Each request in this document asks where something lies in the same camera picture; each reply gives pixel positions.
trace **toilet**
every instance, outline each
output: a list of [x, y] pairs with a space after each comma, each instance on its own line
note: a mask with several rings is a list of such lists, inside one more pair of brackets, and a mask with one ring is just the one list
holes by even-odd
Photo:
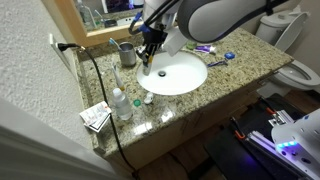
[[[256, 36], [286, 51], [300, 34], [309, 13], [291, 10], [263, 16]], [[286, 95], [291, 89], [307, 91], [320, 85], [320, 77], [303, 63], [294, 60], [275, 72], [257, 92], [267, 98], [277, 93]]]

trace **power outlet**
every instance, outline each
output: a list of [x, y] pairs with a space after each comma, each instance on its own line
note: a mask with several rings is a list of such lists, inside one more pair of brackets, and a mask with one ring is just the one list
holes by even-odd
[[49, 43], [51, 45], [51, 47], [54, 49], [54, 51], [58, 54], [58, 56], [60, 57], [60, 59], [62, 60], [62, 62], [64, 63], [64, 65], [70, 70], [70, 63], [67, 59], [67, 57], [64, 55], [63, 52], [60, 51], [60, 49], [58, 48], [58, 43], [56, 41], [56, 39], [54, 38], [53, 34], [49, 34]]

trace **white sink basin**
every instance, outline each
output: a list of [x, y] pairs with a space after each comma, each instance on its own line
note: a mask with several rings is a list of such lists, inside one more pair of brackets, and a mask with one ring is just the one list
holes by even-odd
[[154, 56], [149, 76], [142, 73], [141, 64], [137, 71], [139, 84], [146, 90], [160, 95], [179, 95], [199, 87], [207, 78], [207, 67], [195, 55], [178, 52], [171, 57], [168, 53]]

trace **floor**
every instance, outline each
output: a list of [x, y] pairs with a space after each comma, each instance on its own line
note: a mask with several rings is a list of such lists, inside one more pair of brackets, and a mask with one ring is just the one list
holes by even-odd
[[[314, 92], [291, 91], [285, 96], [291, 104], [305, 113], [320, 108], [320, 99]], [[220, 131], [216, 125], [179, 147], [166, 153], [140, 170], [142, 180], [188, 180], [187, 172], [191, 172], [208, 158], [203, 144]], [[223, 180], [223, 175], [216, 167], [212, 167], [200, 180]]]

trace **granite countertop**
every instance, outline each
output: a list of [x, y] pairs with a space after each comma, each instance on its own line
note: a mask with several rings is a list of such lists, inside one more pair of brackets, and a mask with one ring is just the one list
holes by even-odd
[[[199, 56], [206, 64], [222, 60], [226, 52], [231, 51], [236, 55], [234, 60], [229, 61], [228, 66], [208, 68], [208, 78], [196, 90], [178, 96], [155, 95], [153, 103], [150, 105], [142, 104], [142, 106], [134, 107], [132, 104], [133, 116], [128, 121], [121, 121], [115, 111], [112, 112], [123, 148], [160, 131], [173, 122], [223, 98], [252, 81], [270, 75], [270, 73], [293, 60], [291, 56], [243, 29], [236, 29], [213, 45], [218, 49], [216, 56], [182, 49], [182, 51]], [[112, 60], [117, 63], [129, 99], [132, 102], [135, 99], [143, 101], [148, 91], [144, 90], [136, 80], [136, 71], [141, 65], [141, 60], [137, 58], [137, 64], [133, 68], [122, 68], [118, 53], [111, 53], [96, 58], [99, 69], [103, 74], [102, 79], [111, 108], [113, 107], [112, 90], [117, 87], [110, 69]], [[92, 62], [79, 62], [77, 68], [85, 108], [103, 101], [98, 77]], [[94, 148], [105, 147], [103, 157], [118, 151], [110, 122], [107, 122], [98, 134], [91, 132], [91, 135]]]

